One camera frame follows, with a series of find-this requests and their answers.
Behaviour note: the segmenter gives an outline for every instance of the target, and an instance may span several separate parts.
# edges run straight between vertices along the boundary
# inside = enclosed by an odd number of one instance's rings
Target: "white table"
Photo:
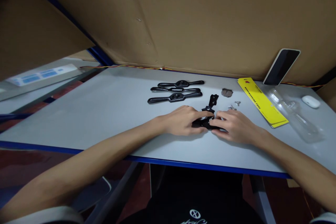
[[[171,94],[153,93],[151,87],[159,82],[181,79],[204,80],[204,85],[191,86],[201,88],[203,96],[175,103],[147,103],[148,98]],[[232,97],[223,97],[220,94],[222,88],[232,89]],[[211,94],[218,94],[217,105],[213,107],[215,111],[227,110],[229,105],[235,105],[235,101],[241,101],[237,108],[254,123],[336,173],[336,114],[311,89],[289,85],[281,85],[280,89],[301,103],[303,116],[324,129],[324,141],[307,144],[289,124],[272,129],[238,85],[237,79],[120,67],[103,71],[0,134],[0,141],[3,141],[0,146],[77,153],[181,105],[201,110],[208,105]],[[304,95],[318,99],[320,108],[315,110],[303,104],[300,98]],[[135,151],[130,158],[157,164],[288,177],[281,167],[257,148],[227,142],[211,132],[185,137],[161,135]]]
[[[74,64],[76,67],[82,67],[82,66],[91,66],[96,67],[99,65],[98,62],[91,62],[91,61],[83,61],[83,60],[77,60],[77,59],[59,59],[57,61],[51,62],[45,66],[43,66],[43,69],[41,67],[39,70],[43,71],[45,69],[51,69],[60,67],[67,64]],[[86,71],[85,73],[67,79],[63,80],[61,82],[57,82],[55,84],[42,87],[40,89],[36,89],[27,93],[20,94],[18,96],[12,97],[7,100],[0,101],[0,114],[10,114],[15,113],[18,111],[22,111],[29,106],[32,106],[38,102],[41,102],[45,100],[46,98],[52,96],[53,94],[57,93],[58,91],[62,90],[63,88],[67,87],[73,82],[76,82],[79,79],[82,79],[87,74],[89,74],[89,71]],[[0,82],[0,88],[6,86],[6,83],[4,81]]]

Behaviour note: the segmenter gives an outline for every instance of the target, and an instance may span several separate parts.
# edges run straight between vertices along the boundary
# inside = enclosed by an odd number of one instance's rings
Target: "plastic packaging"
[[[276,89],[270,89],[268,97],[305,142],[314,143],[324,139],[322,129],[312,124],[301,114],[298,102],[285,100]]]

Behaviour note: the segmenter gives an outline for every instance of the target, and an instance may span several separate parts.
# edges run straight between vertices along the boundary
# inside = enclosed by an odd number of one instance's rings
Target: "cardboard wall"
[[[93,46],[47,0],[0,0],[0,81]]]
[[[120,64],[261,80],[293,48],[306,85],[336,65],[336,0],[59,1]]]

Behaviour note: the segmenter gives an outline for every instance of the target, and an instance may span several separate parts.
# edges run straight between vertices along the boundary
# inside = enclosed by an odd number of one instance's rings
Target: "red and yellow wire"
[[[115,66],[81,66],[80,68],[115,68],[115,67],[133,67],[133,68],[141,68],[141,69],[153,69],[153,70],[170,70],[170,71],[174,71],[173,69],[170,68],[145,68],[142,66],[129,66],[129,65],[115,65]]]
[[[165,67],[161,67],[161,68],[145,68],[142,66],[130,66],[130,65],[114,65],[114,66],[81,66],[80,68],[115,68],[115,67],[133,67],[133,68],[141,68],[141,69],[153,69],[153,70],[170,70],[170,71],[175,71],[171,68],[165,68]],[[296,85],[294,83],[291,82],[282,82],[284,84],[289,84],[289,85],[293,85],[293,86],[299,86],[299,87],[304,87],[304,88],[317,88],[317,87],[321,87],[324,85],[318,85],[318,86],[303,86],[303,85]]]
[[[317,88],[317,87],[321,87],[321,86],[324,86],[324,85],[317,85],[317,86],[303,86],[303,85],[296,85],[294,83],[291,83],[291,82],[282,82],[284,84],[289,84],[289,85],[293,85],[293,86],[300,86],[300,87],[304,87],[304,88]]]

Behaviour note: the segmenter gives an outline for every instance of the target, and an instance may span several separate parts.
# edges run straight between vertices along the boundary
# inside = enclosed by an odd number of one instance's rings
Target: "blue table edge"
[[[17,149],[17,150],[38,150],[38,151],[50,151],[50,152],[60,152],[67,154],[78,154],[83,150],[55,147],[55,146],[45,146],[45,145],[36,145],[30,143],[17,143],[17,142],[7,142],[0,141],[0,148],[4,149]],[[254,169],[245,169],[245,168],[236,168],[228,166],[217,166],[212,164],[201,164],[201,163],[189,163],[183,161],[173,161],[165,159],[156,159],[149,157],[140,157],[140,156],[127,156],[125,160],[141,162],[141,163],[152,163],[157,165],[168,165],[168,166],[178,166],[194,169],[203,169],[203,170],[213,170],[220,172],[231,172],[231,173],[241,173],[241,174],[250,174],[257,176],[266,176],[266,177],[277,177],[283,179],[291,179],[287,173],[275,172],[275,171],[264,171],[264,170],[254,170]]]

